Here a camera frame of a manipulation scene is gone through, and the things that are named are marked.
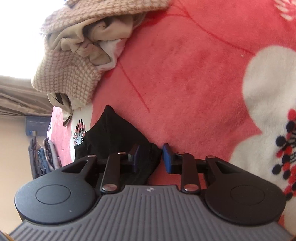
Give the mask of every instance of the black cloth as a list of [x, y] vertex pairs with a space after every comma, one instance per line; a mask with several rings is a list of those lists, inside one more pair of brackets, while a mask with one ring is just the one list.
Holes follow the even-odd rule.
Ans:
[[86, 132], [82, 144], [74, 147], [75, 160], [90, 154], [96, 155], [98, 159], [108, 158], [113, 153], [129, 152], [134, 144], [147, 150], [147, 155], [141, 158], [137, 173], [121, 174], [122, 186], [144, 185], [159, 165], [162, 150], [107, 105], [98, 122]]

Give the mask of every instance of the pink blanket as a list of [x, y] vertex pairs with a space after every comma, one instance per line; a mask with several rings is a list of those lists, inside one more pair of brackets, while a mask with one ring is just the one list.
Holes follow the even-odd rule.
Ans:
[[[296, 5], [291, 0], [174, 0], [147, 15], [92, 104], [51, 139], [63, 165], [105, 105], [160, 147], [216, 155], [277, 184], [281, 223], [296, 233]], [[151, 184], [179, 184], [163, 163]]]

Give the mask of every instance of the bed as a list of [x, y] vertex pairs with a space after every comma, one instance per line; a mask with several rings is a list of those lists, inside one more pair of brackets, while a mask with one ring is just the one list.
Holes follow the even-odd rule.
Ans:
[[[296, 5], [290, 0], [173, 0], [133, 32], [87, 107], [48, 135], [63, 165], [106, 105], [149, 141], [215, 155], [278, 185], [296, 234]], [[163, 162], [149, 183], [179, 184]]]

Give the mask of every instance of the ribbed surface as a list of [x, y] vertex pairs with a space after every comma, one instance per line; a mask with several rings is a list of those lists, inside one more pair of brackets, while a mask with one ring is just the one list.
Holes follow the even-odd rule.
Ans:
[[23, 223], [16, 241], [288, 241], [276, 223], [240, 227], [214, 216], [198, 196], [175, 186], [126, 186], [105, 195], [87, 216], [61, 226]]

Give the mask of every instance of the beige wall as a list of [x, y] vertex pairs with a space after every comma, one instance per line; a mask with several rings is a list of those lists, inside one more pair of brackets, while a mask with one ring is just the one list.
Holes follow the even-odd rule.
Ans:
[[0, 230], [6, 233], [21, 222], [14, 195], [32, 179], [29, 140], [25, 134], [25, 117], [0, 116]]

